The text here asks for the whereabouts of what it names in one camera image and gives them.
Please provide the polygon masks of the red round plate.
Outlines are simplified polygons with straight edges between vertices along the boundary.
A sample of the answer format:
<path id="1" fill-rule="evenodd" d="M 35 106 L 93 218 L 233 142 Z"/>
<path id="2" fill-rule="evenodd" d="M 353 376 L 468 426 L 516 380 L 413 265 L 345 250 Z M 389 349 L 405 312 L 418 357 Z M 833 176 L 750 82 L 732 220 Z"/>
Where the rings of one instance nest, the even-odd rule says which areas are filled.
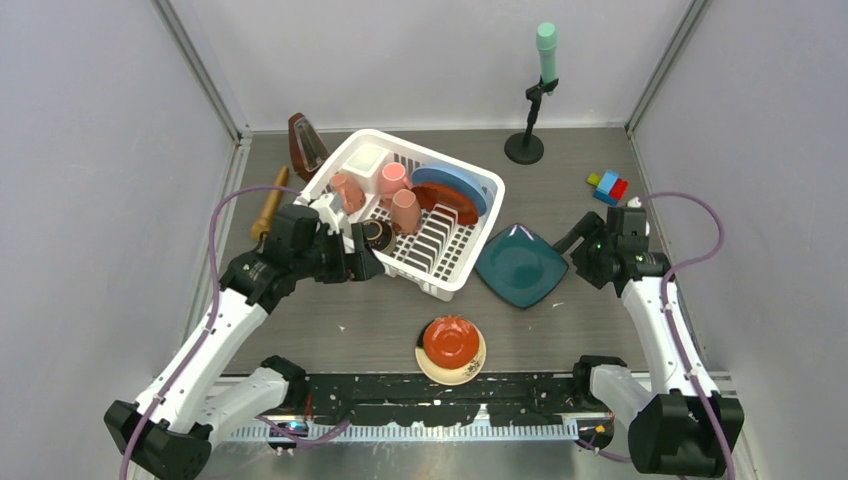
<path id="1" fill-rule="evenodd" d="M 437 206 L 451 209 L 457 213 L 458 223 L 462 226 L 479 221 L 479 211 L 473 201 L 456 189 L 435 182 L 423 182 L 413 186 L 412 192 L 425 210 L 432 211 Z"/>

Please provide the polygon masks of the white plastic dish rack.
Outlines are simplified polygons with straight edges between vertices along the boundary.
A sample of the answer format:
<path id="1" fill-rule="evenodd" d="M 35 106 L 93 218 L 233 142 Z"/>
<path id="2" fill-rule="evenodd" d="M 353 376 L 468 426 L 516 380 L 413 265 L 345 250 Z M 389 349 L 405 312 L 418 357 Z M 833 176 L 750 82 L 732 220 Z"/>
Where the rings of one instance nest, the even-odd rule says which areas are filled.
<path id="1" fill-rule="evenodd" d="M 366 200 L 361 210 L 348 215 L 350 235 L 343 235 L 348 251 L 353 250 L 352 224 L 368 219 L 390 219 L 390 212 L 379 204 L 377 193 L 378 174 L 389 162 L 403 164 L 409 173 L 422 165 L 451 165 L 476 178 L 484 189 L 488 213 L 480 216 L 476 224 L 462 226 L 455 211 L 437 206 L 434 213 L 422 213 L 421 228 L 416 234 L 398 237 L 390 255 L 376 254 L 388 276 L 406 278 L 423 292 L 449 301 L 466 283 L 494 229 L 504 201 L 505 184 L 490 170 L 379 130 L 358 130 L 330 154 L 298 195 L 315 198 L 334 192 L 330 181 L 337 173 L 348 173 L 356 178 Z"/>

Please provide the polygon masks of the pink mug with handle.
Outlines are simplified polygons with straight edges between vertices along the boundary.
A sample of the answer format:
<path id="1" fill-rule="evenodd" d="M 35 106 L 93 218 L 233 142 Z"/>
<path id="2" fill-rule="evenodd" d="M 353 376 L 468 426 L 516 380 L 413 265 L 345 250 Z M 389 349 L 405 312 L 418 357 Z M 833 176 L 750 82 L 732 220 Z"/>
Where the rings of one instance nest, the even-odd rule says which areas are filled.
<path id="1" fill-rule="evenodd" d="M 364 207 L 365 193 L 354 176 L 337 173 L 331 178 L 330 185 L 342 199 L 342 208 L 346 214 L 352 215 Z"/>

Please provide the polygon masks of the orange saucer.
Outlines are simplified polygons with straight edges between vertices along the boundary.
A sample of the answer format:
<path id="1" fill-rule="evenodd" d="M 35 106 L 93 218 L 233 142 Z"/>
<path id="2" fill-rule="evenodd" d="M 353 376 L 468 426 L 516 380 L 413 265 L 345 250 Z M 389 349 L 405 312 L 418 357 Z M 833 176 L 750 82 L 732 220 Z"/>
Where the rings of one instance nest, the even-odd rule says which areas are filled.
<path id="1" fill-rule="evenodd" d="M 456 315 L 437 317 L 423 331 L 421 348 L 426 357 L 444 369 L 459 369 L 469 364 L 482 345 L 477 328 Z"/>

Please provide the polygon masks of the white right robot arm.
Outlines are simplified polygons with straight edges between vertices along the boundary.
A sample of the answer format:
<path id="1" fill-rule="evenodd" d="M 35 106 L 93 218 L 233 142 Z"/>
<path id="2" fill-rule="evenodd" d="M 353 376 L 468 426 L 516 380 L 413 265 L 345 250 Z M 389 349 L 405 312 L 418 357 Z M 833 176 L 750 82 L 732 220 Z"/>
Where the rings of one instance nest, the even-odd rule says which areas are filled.
<path id="1" fill-rule="evenodd" d="M 650 375 L 643 386 L 622 359 L 583 355 L 573 367 L 572 400 L 615 415 L 640 473 L 731 478 L 743 408 L 721 394 L 700 360 L 682 319 L 676 273 L 665 254 L 650 251 L 647 230 L 644 209 L 610 207 L 605 216 L 587 212 L 554 245 L 587 283 L 613 286 Z"/>

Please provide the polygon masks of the light blue plate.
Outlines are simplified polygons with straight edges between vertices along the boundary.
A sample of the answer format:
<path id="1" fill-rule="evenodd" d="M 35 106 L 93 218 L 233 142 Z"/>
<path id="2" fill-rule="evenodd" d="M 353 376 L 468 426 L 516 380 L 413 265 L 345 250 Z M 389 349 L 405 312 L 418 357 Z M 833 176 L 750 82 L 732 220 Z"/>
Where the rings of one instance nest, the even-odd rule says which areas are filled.
<path id="1" fill-rule="evenodd" d="M 450 187 L 470 199 L 479 216 L 488 213 L 486 195 L 481 183 L 466 171 L 451 165 L 422 165 L 412 171 L 414 186 L 433 182 Z"/>

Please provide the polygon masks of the white mug pink handle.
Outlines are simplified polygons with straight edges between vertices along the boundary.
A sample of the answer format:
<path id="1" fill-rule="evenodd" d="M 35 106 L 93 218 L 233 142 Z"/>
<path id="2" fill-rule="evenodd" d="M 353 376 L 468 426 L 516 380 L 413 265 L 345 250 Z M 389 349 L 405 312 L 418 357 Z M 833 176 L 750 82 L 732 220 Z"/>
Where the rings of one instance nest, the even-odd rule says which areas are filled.
<path id="1" fill-rule="evenodd" d="M 390 220 L 398 235 L 416 234 L 421 227 L 421 206 L 415 193 L 409 189 L 398 190 L 392 197 Z"/>

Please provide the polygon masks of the dark green square plate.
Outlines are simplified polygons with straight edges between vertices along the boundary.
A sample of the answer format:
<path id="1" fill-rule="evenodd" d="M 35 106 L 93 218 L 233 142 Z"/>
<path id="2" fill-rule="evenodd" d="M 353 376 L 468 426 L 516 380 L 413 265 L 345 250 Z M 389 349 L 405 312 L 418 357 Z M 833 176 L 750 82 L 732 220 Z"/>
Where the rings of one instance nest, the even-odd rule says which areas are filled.
<path id="1" fill-rule="evenodd" d="M 475 264 L 483 283 L 500 299 L 519 309 L 528 309 L 547 297 L 568 270 L 565 259 L 521 223 L 491 238 Z"/>

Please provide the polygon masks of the pink cup white inside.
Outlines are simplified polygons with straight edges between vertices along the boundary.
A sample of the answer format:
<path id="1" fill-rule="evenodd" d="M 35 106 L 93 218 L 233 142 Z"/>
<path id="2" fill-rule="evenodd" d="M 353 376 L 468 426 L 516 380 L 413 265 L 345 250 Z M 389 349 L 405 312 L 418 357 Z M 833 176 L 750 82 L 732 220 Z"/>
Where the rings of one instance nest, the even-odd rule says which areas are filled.
<path id="1" fill-rule="evenodd" d="M 392 199 L 399 190 L 410 190 L 412 184 L 406 167 L 399 162 L 387 163 L 379 172 L 377 178 L 377 193 L 380 205 L 388 209 Z"/>

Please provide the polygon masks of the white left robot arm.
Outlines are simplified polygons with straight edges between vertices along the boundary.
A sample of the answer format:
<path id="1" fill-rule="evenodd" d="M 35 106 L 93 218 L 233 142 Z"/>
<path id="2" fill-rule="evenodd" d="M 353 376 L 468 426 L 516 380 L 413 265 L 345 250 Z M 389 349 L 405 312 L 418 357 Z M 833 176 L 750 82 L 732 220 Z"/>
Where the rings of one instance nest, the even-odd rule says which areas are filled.
<path id="1" fill-rule="evenodd" d="M 229 263 L 204 320 L 159 377 L 134 401 L 108 408 L 104 422 L 123 464 L 156 479 L 195 479 L 238 427 L 271 409 L 298 412 L 309 395 L 306 373 L 277 355 L 226 392 L 208 393 L 298 281 L 366 281 L 383 272 L 362 224 L 334 230 L 313 208 L 285 206 L 261 248 Z"/>

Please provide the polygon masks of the brown ceramic bowl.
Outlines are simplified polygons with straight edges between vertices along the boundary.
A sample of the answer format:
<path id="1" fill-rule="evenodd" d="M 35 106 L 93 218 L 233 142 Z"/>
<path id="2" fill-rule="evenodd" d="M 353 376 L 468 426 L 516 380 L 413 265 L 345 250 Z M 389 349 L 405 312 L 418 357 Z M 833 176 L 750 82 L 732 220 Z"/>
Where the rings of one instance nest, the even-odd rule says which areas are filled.
<path id="1" fill-rule="evenodd" d="M 365 240 L 374 252 L 390 255 L 394 251 L 397 237 L 389 222 L 368 219 L 362 223 L 362 232 Z"/>

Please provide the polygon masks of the cream patterned plate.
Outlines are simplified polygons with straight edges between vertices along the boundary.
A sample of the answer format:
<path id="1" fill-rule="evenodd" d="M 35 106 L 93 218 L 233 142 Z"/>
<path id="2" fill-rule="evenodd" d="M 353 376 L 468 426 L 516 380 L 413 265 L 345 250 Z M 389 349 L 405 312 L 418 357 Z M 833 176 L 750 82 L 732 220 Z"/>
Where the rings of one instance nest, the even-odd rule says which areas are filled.
<path id="1" fill-rule="evenodd" d="M 437 366 L 429 359 L 422 347 L 416 346 L 414 348 L 415 360 L 423 374 L 440 385 L 458 386 L 470 382 L 482 371 L 487 356 L 484 336 L 479 329 L 475 329 L 475 331 L 479 340 L 478 351 L 467 364 L 457 369 Z"/>

